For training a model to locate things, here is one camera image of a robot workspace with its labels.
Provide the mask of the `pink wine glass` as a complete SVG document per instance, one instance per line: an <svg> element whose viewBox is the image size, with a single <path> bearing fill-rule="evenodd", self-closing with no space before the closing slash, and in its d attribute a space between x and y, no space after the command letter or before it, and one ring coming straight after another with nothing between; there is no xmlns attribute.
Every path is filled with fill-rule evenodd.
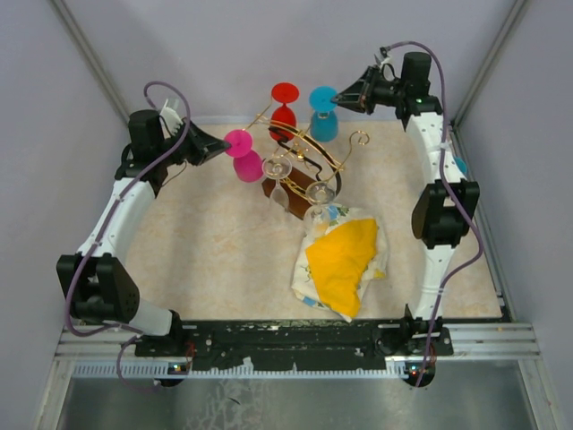
<svg viewBox="0 0 573 430"><path fill-rule="evenodd" d="M251 134L242 129L235 129L227 133L224 140L230 144L226 154L233 159L237 177L245 183L259 181L263 176L262 159L252 148Z"/></svg>

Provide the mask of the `blue wine glass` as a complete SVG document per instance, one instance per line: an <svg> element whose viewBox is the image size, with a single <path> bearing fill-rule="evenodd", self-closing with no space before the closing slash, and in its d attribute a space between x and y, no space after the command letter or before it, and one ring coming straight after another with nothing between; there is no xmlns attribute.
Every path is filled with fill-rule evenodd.
<svg viewBox="0 0 573 430"><path fill-rule="evenodd" d="M310 133L317 142L331 142L338 135L338 118L335 112L337 105L332 101L336 95L334 88L320 86L309 96L312 108Z"/></svg>
<svg viewBox="0 0 573 430"><path fill-rule="evenodd" d="M454 161L456 163L456 166L458 167L459 171L466 176L467 175L467 166L465 161L463 161L460 157L455 157Z"/></svg>

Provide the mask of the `red wine glass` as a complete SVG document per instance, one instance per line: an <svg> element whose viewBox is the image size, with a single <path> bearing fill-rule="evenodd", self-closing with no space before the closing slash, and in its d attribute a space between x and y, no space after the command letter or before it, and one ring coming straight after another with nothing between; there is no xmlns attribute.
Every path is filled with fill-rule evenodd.
<svg viewBox="0 0 573 430"><path fill-rule="evenodd" d="M273 112L271 122L296 127L295 112L289 105L296 102L299 95L300 92L293 83L277 83L271 90L271 97L277 101L279 107Z"/></svg>

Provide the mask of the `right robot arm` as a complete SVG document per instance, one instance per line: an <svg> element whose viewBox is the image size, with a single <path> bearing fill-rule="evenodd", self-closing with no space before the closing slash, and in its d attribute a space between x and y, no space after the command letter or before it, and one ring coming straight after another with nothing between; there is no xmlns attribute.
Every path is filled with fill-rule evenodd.
<svg viewBox="0 0 573 430"><path fill-rule="evenodd" d="M417 304L408 319L414 323L400 333L401 347L421 354L437 336L445 285L456 270L451 260L463 237L476 231L473 216L480 187L466 177L448 138L443 95L431 93L430 71L439 67L436 55L417 46L403 56L395 73L389 47L382 47L362 76L333 97L340 108L370 115L377 106L394 108L395 116L415 145L424 188L411 215L411 228L424 246L423 276Z"/></svg>

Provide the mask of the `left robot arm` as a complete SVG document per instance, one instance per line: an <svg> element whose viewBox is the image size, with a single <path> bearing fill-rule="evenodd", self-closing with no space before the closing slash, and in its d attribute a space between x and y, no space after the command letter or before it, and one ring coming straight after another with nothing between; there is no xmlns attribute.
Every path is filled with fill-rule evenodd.
<svg viewBox="0 0 573 430"><path fill-rule="evenodd" d="M230 144L200 129L169 107L129 116L130 142L115 172L111 197L98 223L75 254L63 254L56 272L65 296L65 324L76 336L76 320L96 324L96 332L125 327L155 336L165 354L180 353L186 334L174 312L149 303L124 267L126 255L148 208L173 165L200 166Z"/></svg>

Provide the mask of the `clear wine glass left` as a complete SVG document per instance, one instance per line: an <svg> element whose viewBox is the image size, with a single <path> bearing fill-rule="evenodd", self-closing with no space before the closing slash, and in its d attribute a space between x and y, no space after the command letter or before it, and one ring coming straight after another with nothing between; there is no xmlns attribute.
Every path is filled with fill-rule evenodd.
<svg viewBox="0 0 573 430"><path fill-rule="evenodd" d="M289 197L287 191L281 185L281 180L290 175L292 171L291 162L284 157L267 158L262 163L262 171L265 177L274 182L269 198L287 211Z"/></svg>

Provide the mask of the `clear wine glass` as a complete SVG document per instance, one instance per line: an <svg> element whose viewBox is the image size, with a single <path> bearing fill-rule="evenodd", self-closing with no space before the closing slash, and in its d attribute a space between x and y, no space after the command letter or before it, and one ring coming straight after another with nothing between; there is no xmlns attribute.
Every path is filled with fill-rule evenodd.
<svg viewBox="0 0 573 430"><path fill-rule="evenodd" d="M287 191L281 185L281 180L290 175L292 171L291 162L284 157L267 158L262 163L262 171L265 177L274 182L269 198L287 211L289 197Z"/></svg>
<svg viewBox="0 0 573 430"><path fill-rule="evenodd" d="M304 214L306 234L311 238L321 237L330 224L329 206L336 197L335 190L326 181L317 181L307 187L305 197L311 204Z"/></svg>

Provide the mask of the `clear wine glass right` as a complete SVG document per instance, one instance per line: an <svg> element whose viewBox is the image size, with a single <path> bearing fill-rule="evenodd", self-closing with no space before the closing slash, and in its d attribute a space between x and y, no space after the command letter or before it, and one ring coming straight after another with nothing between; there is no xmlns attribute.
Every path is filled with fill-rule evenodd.
<svg viewBox="0 0 573 430"><path fill-rule="evenodd" d="M329 206L336 197L335 190L326 181L317 181L307 187L305 197L311 204L304 214L306 234L311 238L321 237L330 224Z"/></svg>

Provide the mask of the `yellow floral cloth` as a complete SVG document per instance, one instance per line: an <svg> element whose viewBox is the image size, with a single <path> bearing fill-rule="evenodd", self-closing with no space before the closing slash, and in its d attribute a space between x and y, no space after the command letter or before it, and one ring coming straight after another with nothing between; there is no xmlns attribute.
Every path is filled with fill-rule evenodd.
<svg viewBox="0 0 573 430"><path fill-rule="evenodd" d="M387 275L388 239L381 218L367 210L334 203L326 214L324 234L301 243L291 289L306 305L350 323L370 283Z"/></svg>

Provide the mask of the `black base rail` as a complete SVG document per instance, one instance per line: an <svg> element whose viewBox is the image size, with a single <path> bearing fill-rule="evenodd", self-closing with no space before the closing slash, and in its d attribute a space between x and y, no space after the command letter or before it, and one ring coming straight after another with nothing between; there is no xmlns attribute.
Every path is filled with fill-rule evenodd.
<svg viewBox="0 0 573 430"><path fill-rule="evenodd" d="M250 359L257 371L383 370L392 356L450 356L441 321L230 320L183 321L166 336L145 335L137 357L181 357L192 369L227 370Z"/></svg>

